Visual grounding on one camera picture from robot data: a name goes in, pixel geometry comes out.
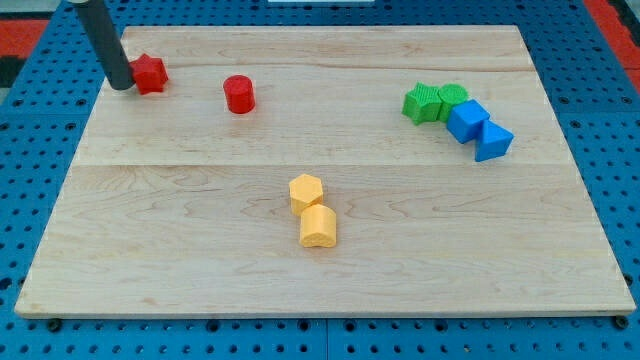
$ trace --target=blue pyramid block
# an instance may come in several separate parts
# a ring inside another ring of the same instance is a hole
[[[485,161],[506,154],[512,140],[513,134],[509,130],[485,120],[476,141],[476,161]]]
[[[480,133],[482,122],[489,120],[489,113],[475,100],[454,106],[447,122],[447,130],[464,144],[475,139]]]

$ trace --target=toy block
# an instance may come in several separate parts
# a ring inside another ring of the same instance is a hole
[[[255,107],[253,84],[248,77],[244,75],[231,76],[224,81],[222,88],[227,98],[227,106],[232,113],[245,114]]]
[[[438,88],[419,82],[405,95],[402,113],[410,117],[415,125],[420,125],[423,122],[437,121],[441,105]]]
[[[464,144],[478,136],[482,122],[486,120],[489,120],[487,110],[477,101],[470,100],[453,107],[447,122],[447,130],[459,143]]]
[[[336,213],[324,205],[304,209],[300,216],[300,245],[336,246]]]
[[[302,174],[289,182],[291,212],[300,216],[309,206],[322,204],[322,181],[315,176]]]
[[[503,156],[507,153],[513,134],[492,122],[485,120],[482,123],[480,135],[476,141],[476,161],[485,161]]]
[[[150,92],[162,92],[164,84],[169,80],[162,59],[142,54],[137,60],[129,63],[133,72],[133,80],[138,91],[144,95]]]
[[[438,121],[449,121],[449,115],[454,106],[460,105],[469,99],[467,90],[458,84],[446,84],[438,90],[438,96],[442,100]]]

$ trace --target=yellow hexagonal block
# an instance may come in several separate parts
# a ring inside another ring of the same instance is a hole
[[[289,182],[291,212],[300,216],[311,205],[322,204],[322,181],[315,176],[302,174]]]
[[[324,205],[313,205],[300,216],[300,245],[336,246],[336,213]]]

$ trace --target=red surface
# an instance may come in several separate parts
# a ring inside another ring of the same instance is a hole
[[[629,29],[620,22],[618,12],[607,0],[584,0],[584,4],[627,71],[636,91],[640,91],[640,48],[633,43]]]
[[[162,59],[142,54],[137,60],[131,61],[129,65],[133,70],[133,80],[136,82],[140,94],[164,90],[164,84],[169,80],[169,77]]]
[[[229,110],[236,114],[245,114],[256,106],[253,97],[251,79],[244,75],[234,75],[224,81],[222,85],[227,97]]]
[[[49,20],[0,20],[0,56],[26,59]]]

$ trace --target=wood grain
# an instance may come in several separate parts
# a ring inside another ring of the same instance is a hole
[[[515,27],[128,28],[168,91],[103,86],[16,311],[30,318],[502,317],[635,309]],[[239,116],[221,84],[249,75]],[[400,114],[458,82],[516,138],[473,161]],[[322,178],[338,246],[297,244]]]

